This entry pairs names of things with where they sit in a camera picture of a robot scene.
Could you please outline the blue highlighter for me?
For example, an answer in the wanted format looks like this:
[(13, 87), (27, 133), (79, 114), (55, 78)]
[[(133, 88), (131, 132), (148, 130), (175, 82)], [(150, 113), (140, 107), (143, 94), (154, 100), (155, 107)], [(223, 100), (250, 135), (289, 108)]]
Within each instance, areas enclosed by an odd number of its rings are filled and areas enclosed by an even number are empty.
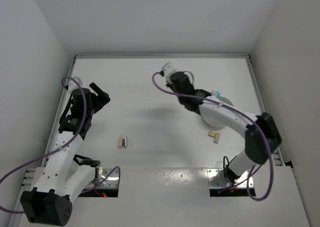
[(221, 93), (220, 93), (219, 91), (217, 91), (217, 92), (215, 93), (215, 97), (216, 97), (217, 99), (220, 98), (220, 95), (221, 95)]

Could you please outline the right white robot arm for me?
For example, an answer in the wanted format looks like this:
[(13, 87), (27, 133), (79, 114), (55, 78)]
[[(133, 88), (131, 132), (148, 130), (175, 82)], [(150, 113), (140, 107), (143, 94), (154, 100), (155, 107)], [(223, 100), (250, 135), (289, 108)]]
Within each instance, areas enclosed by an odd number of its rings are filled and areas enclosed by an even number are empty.
[(162, 70), (160, 74), (166, 80), (166, 86), (178, 94), (178, 101), (187, 110), (204, 118), (209, 118), (236, 131), (244, 138), (244, 150), (236, 155), (220, 174), (224, 185), (234, 184), (246, 170), (254, 165), (263, 165), (269, 159), (265, 142), (273, 153), (282, 143), (281, 135), (273, 117), (263, 112), (260, 115), (244, 111), (232, 111), (231, 105), (216, 98), (204, 89), (195, 89), (189, 77), (182, 71)]

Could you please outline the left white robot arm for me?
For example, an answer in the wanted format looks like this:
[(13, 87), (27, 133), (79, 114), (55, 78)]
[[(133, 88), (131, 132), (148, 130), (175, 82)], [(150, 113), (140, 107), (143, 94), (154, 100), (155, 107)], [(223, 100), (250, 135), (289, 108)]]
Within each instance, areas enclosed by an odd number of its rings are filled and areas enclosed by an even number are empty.
[(69, 85), (67, 105), (59, 119), (54, 151), (32, 189), (25, 190), (20, 203), (32, 224), (65, 226), (70, 220), (73, 203), (83, 189), (103, 174), (101, 162), (82, 158), (73, 174), (76, 152), (92, 125), (94, 114), (110, 102), (109, 95), (94, 82), (79, 90)]

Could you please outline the white round divided container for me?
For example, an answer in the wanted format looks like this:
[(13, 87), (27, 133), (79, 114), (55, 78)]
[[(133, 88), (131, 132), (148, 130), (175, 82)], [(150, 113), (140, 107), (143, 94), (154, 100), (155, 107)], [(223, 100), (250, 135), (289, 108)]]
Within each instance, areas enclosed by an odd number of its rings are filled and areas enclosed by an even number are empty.
[[(218, 99), (220, 101), (224, 102), (225, 104), (228, 104), (233, 107), (233, 103), (228, 98), (220, 96)], [(216, 119), (213, 119), (210, 117), (205, 117), (205, 116), (203, 116), (202, 118), (203, 118), (204, 122), (207, 125), (209, 125), (210, 127), (217, 128), (217, 129), (221, 129), (221, 128), (225, 127), (225, 125), (222, 122), (219, 122)]]

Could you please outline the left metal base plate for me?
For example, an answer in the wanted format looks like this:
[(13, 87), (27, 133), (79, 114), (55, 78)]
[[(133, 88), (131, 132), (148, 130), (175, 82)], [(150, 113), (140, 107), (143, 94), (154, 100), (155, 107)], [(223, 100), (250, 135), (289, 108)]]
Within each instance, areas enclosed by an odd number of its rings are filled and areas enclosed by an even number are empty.
[(100, 184), (97, 189), (117, 189), (119, 187), (119, 173), (118, 169), (112, 173), (111, 168), (100, 168), (98, 171), (98, 178), (92, 180), (84, 189), (90, 189)]

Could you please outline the metal base plate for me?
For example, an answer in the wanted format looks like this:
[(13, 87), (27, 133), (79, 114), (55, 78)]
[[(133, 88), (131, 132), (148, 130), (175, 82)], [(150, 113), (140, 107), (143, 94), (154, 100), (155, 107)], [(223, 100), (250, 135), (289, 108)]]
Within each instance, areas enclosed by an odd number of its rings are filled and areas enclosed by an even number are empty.
[(98, 178), (92, 180), (84, 189), (90, 189), (100, 184), (97, 189), (117, 189), (119, 187), (119, 173), (118, 169), (112, 173), (111, 168), (100, 168), (98, 171)]
[(210, 190), (218, 190), (225, 189), (228, 187), (231, 188), (240, 188), (245, 189), (247, 187), (247, 178), (249, 176), (250, 170), (246, 170), (240, 178), (235, 180), (234, 184), (231, 184), (226, 181), (223, 175), (222, 168), (208, 168), (207, 169), (207, 177), (208, 177), (208, 185)]

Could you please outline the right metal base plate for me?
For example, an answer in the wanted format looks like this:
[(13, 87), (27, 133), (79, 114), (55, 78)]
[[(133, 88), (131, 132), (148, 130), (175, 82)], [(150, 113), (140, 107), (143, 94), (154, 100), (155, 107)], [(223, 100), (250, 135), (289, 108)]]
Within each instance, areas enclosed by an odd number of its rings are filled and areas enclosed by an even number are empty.
[(222, 168), (208, 168), (207, 169), (207, 177), (208, 177), (208, 185), (210, 190), (218, 190), (225, 189), (228, 187), (231, 188), (240, 188), (245, 189), (247, 187), (247, 178), (249, 176), (250, 170), (246, 170), (240, 178), (235, 180), (234, 184), (231, 184), (226, 181), (223, 175)]

